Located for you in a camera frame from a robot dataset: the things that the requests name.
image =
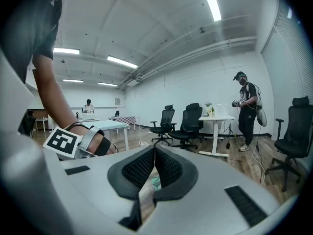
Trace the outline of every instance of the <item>wooden floor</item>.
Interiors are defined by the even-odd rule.
[[[39,144],[43,145],[46,138],[49,136],[51,132],[43,132],[43,131],[34,131],[34,140]],[[157,134],[150,133],[148,128],[141,128],[141,141],[146,144],[153,144],[151,141],[152,138],[157,138]],[[125,142],[124,142],[124,133],[116,131],[111,132],[111,139],[118,148],[119,151],[125,151]],[[133,149],[139,147],[139,127],[136,127],[134,131],[133,128],[128,130],[128,142],[129,149]],[[247,177],[252,180],[260,183],[261,177],[261,167],[260,165],[253,159],[252,152],[254,151],[254,147],[252,146],[247,152],[239,152],[239,148],[242,146],[243,141],[240,138],[230,138],[230,149],[226,149],[226,144],[228,142],[228,138],[223,141],[218,140],[217,152],[219,153],[227,153],[229,155],[228,158],[216,157],[216,159],[220,159],[230,164],[232,167],[236,168]],[[193,152],[198,153],[199,151],[212,151],[213,140],[207,139],[200,142],[199,140],[194,140],[194,144],[198,145],[198,149],[192,149]],[[178,140],[174,140],[171,144],[179,144]],[[273,157],[284,160],[285,155],[276,151],[274,142],[268,137],[259,137],[258,144],[260,147],[260,155],[262,156],[263,167],[266,170],[271,167],[271,160]],[[260,161],[260,156],[257,152],[254,153],[254,157]],[[265,176],[265,180],[263,183],[263,187],[265,187],[268,191],[270,191],[278,200],[280,204],[283,204],[290,197],[297,195],[301,188],[303,187],[304,181],[307,178],[307,174],[304,168],[300,163],[297,163],[297,166],[294,162],[292,162],[292,166],[297,169],[297,171],[302,175],[301,182],[299,184],[296,183],[297,177],[289,173],[287,180],[287,190],[285,192],[281,192],[281,188],[284,182],[284,173],[282,170],[270,171],[268,175]],[[142,220],[143,222],[147,219],[150,213],[154,210],[154,205],[152,202],[152,195],[155,192],[154,187],[151,184],[153,178],[157,177],[157,170],[154,168],[152,171],[148,181],[140,191],[140,204],[142,210]]]

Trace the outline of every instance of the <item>ceiling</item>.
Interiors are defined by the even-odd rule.
[[[214,22],[206,0],[64,0],[55,46],[81,54],[55,53],[56,78],[120,84],[134,70],[107,61],[108,55],[139,67],[150,60],[160,65],[193,49],[255,36],[259,1],[217,0],[222,20]]]

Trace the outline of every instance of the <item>man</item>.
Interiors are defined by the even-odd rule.
[[[53,48],[61,11],[62,0],[24,0],[4,25],[0,44],[11,67],[24,83],[27,66],[32,61],[36,68],[33,74],[44,108],[61,128],[66,128],[76,123],[77,118],[66,102],[53,72]],[[74,126],[70,131],[85,135],[88,129]],[[115,146],[108,139],[97,134],[87,151],[94,154],[99,147],[106,148],[106,154],[116,152]]]
[[[246,143],[240,148],[240,151],[248,151],[253,139],[257,94],[255,86],[248,82],[246,74],[242,71],[237,73],[235,79],[242,85],[240,97],[244,100],[240,103],[239,130],[244,135]]]
[[[94,113],[94,107],[93,105],[91,104],[91,100],[90,99],[87,99],[87,104],[84,105],[83,109],[82,109],[82,112],[85,112],[85,113]]]

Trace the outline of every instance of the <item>mesh chair back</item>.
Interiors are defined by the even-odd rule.
[[[194,128],[191,126],[198,125],[201,114],[202,114],[202,107],[199,107],[199,106],[193,106],[192,109],[183,111],[180,130],[183,132],[194,130]]]
[[[301,147],[309,146],[310,127],[313,116],[313,106],[289,107],[288,128],[284,139]]]
[[[171,130],[172,126],[170,125],[170,123],[172,122],[174,112],[175,112],[174,109],[162,111],[162,119],[161,119],[161,124],[160,124],[161,127]]]

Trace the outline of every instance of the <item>backpack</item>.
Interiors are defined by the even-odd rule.
[[[262,104],[262,98],[261,98],[261,90],[257,85],[255,85],[255,84],[253,84],[253,85],[255,86],[255,91],[256,91],[256,96],[257,96],[256,107],[262,108],[263,104]],[[249,84],[247,84],[246,90],[249,92]]]

